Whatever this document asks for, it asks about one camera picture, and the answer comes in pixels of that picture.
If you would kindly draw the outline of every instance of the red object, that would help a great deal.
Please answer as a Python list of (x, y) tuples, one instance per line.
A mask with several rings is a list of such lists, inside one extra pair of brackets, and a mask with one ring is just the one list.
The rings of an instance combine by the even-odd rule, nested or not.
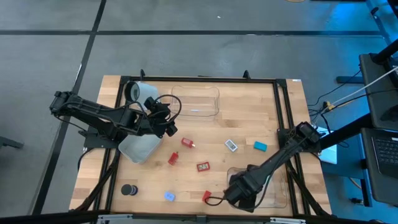
[(174, 165), (175, 161), (177, 161), (177, 159), (178, 159), (178, 153), (173, 152), (172, 156), (169, 159), (169, 164)]
[(210, 191), (205, 191), (205, 194), (203, 195), (203, 198), (201, 198), (201, 200), (203, 202), (205, 202), (206, 198), (211, 196), (211, 192)]
[(183, 144), (184, 146), (187, 146), (187, 147), (195, 147), (195, 145), (193, 144), (193, 141), (189, 140), (187, 138), (182, 138), (181, 144)]
[(198, 172), (210, 170), (210, 164), (209, 164), (209, 162), (204, 162), (202, 164), (197, 164), (197, 169), (198, 169)]

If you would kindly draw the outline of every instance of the wooden table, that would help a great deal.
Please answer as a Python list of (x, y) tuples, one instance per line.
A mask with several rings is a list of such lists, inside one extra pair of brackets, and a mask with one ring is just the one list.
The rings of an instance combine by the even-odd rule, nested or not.
[[(104, 76), (98, 103), (114, 107), (120, 78), (117, 75)], [(278, 119), (271, 84), (146, 83), (156, 86), (160, 95), (170, 94), (175, 85), (197, 88), (215, 86), (220, 91), (220, 112), (211, 121), (176, 119), (178, 132), (172, 137), (165, 135), (162, 145), (144, 164), (134, 164), (122, 155), (111, 207), (112, 212), (292, 215), (289, 194), (285, 196), (287, 203), (284, 208), (258, 208), (254, 213), (232, 208), (227, 202), (223, 202), (217, 207), (211, 207), (201, 201), (206, 190), (215, 196), (223, 195), (223, 190), (228, 187), (226, 173), (230, 167), (245, 168), (248, 164), (259, 165), (279, 149), (276, 136)], [(310, 121), (301, 81), (287, 80), (287, 88), (295, 125), (301, 121)], [(279, 91), (287, 128), (283, 93), (282, 90)], [(189, 149), (181, 145), (180, 141), (183, 137), (193, 140), (196, 147)], [(234, 153), (224, 145), (227, 139), (232, 139), (238, 145), (238, 150)], [(255, 141), (266, 143), (267, 151), (253, 149)], [(178, 151), (179, 159), (174, 166), (171, 166), (167, 161), (170, 155), (176, 151)], [(79, 206), (97, 184), (103, 156), (104, 149), (94, 149), (83, 158), (70, 208)], [(300, 156), (306, 186), (322, 208), (331, 213), (319, 160), (311, 154), (301, 153)], [(196, 164), (206, 161), (210, 163), (211, 169), (197, 172)], [(279, 168), (278, 172), (284, 175), (283, 181), (286, 182), (284, 165)], [(136, 196), (122, 195), (120, 189), (124, 184), (137, 185), (138, 194)], [(107, 191), (108, 186), (106, 185), (100, 208), (104, 208)], [(165, 191), (175, 194), (174, 202), (164, 199)], [(303, 213), (300, 191), (297, 186), (295, 192), (298, 209), (300, 213)]]

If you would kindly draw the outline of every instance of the red clip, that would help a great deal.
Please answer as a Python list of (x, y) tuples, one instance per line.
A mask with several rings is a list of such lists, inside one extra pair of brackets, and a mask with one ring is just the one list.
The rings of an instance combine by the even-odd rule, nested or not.
[(178, 153), (173, 152), (172, 156), (169, 159), (169, 164), (174, 165), (175, 161), (178, 159)]
[(198, 172), (210, 170), (210, 164), (209, 164), (209, 162), (204, 162), (202, 164), (197, 164), (197, 169), (198, 169)]
[(182, 138), (181, 144), (183, 144), (184, 146), (190, 147), (190, 148), (195, 147), (195, 145), (193, 144), (193, 141), (189, 140), (187, 138)]
[(210, 192), (210, 191), (205, 191), (205, 194), (203, 195), (203, 198), (201, 198), (201, 200), (202, 200), (203, 202), (205, 202), (205, 201), (206, 201), (206, 198), (210, 197), (210, 195), (211, 195), (211, 192)]

